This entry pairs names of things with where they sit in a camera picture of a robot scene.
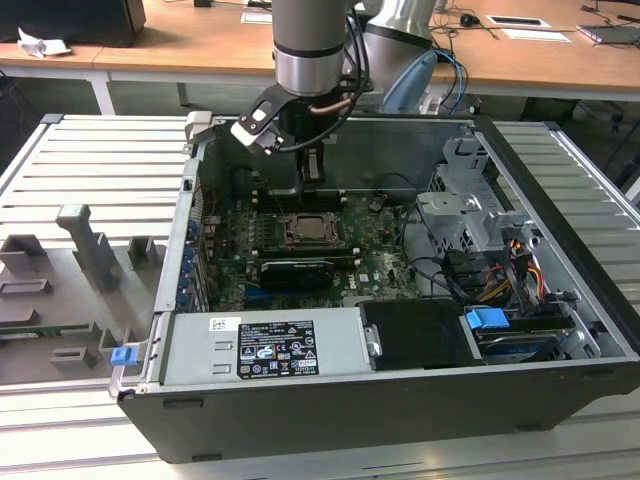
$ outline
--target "blue tab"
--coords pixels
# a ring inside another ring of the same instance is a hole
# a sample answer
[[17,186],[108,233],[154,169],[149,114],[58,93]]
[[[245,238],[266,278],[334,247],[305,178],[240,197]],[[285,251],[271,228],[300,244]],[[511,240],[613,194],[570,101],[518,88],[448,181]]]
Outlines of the blue tab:
[[476,328],[508,328],[509,319],[501,308],[474,308],[465,315],[472,330]]
[[111,365],[114,367],[138,364],[138,347],[118,347],[111,354]]

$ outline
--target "computer case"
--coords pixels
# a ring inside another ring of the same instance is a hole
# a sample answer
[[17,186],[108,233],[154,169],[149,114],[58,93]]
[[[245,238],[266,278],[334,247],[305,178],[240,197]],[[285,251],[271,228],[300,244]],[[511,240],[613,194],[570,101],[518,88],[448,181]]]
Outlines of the computer case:
[[15,41],[18,27],[69,44],[130,47],[146,17],[142,0],[2,0],[0,41]]

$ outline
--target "white desk leg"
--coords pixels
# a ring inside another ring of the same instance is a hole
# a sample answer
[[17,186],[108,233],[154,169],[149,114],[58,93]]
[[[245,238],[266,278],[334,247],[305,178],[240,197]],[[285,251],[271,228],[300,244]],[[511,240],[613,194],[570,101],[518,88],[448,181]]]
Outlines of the white desk leg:
[[640,202],[640,178],[633,182],[633,185],[629,187],[629,190],[627,190],[625,195],[629,199],[629,203],[631,205],[634,207],[638,205],[638,202]]
[[178,99],[180,100],[180,105],[182,105],[183,107],[188,107],[189,105],[191,105],[189,103],[187,85],[184,83],[176,83],[176,87],[178,87]]
[[109,75],[107,72],[95,70],[87,73],[86,79],[91,82],[98,107],[100,107],[100,113],[102,115],[115,115],[116,109],[109,93]]

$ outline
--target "circuit board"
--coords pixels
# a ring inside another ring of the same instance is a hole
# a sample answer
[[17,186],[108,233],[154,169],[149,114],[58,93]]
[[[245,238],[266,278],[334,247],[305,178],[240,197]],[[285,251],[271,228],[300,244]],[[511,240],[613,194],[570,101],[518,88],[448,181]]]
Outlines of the circuit board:
[[257,213],[248,201],[238,201],[233,207],[220,216],[215,248],[210,254],[215,276],[212,304],[217,311],[352,307],[365,300],[420,297],[414,274],[396,242],[399,211],[384,206],[380,197],[350,195],[342,211],[332,212],[330,217],[297,214],[307,222],[330,218],[340,231],[340,245],[348,244],[350,252],[352,248],[358,250],[350,268],[333,272],[330,288],[306,294],[265,293],[255,275],[256,265],[262,261],[256,258],[255,250],[260,243],[259,224],[287,225],[289,216]]

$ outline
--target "wooden desk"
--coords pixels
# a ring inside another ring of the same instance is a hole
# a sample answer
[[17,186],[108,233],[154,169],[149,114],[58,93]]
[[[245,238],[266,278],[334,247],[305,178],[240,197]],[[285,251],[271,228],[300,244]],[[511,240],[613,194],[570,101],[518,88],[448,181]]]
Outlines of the wooden desk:
[[[472,8],[485,26],[487,14],[540,17],[552,29],[604,24],[580,10],[581,0],[456,0]],[[241,5],[194,8],[191,0],[144,0],[147,23],[132,48],[72,46],[74,55],[38,60],[15,45],[0,44],[0,68],[7,75],[74,78],[91,82],[103,114],[114,114],[110,81],[177,83],[186,104],[185,84],[267,86],[274,82],[270,25],[243,24]],[[640,16],[631,5],[600,3],[615,23],[618,13]],[[469,71],[467,93],[640,101],[640,50],[593,47],[580,32],[565,33],[571,43],[511,40],[500,30],[459,27],[460,12],[434,15],[432,24],[458,27],[453,40],[458,59]],[[435,33],[441,46],[448,39]],[[430,91],[443,92],[453,81],[449,65],[439,65]]]
[[271,25],[241,23],[247,10],[191,0],[145,0],[147,23],[133,48],[103,48],[94,68],[273,76]]
[[[605,25],[604,19],[580,10],[585,0],[457,0],[456,6],[473,9],[486,27],[496,27],[486,15],[536,17],[546,21],[548,30],[575,30],[577,25]],[[614,24],[619,13],[639,17],[632,5],[600,3],[600,10]],[[631,93],[640,97],[640,50],[633,47],[593,46],[581,32],[563,33],[571,43],[511,40],[500,30],[467,30],[459,25],[460,12],[434,15],[432,25],[457,27],[453,39],[457,59],[469,71],[469,93],[565,98],[605,98],[607,94]],[[434,37],[443,48],[449,41],[443,33]],[[441,65],[434,82],[451,82],[451,67]]]

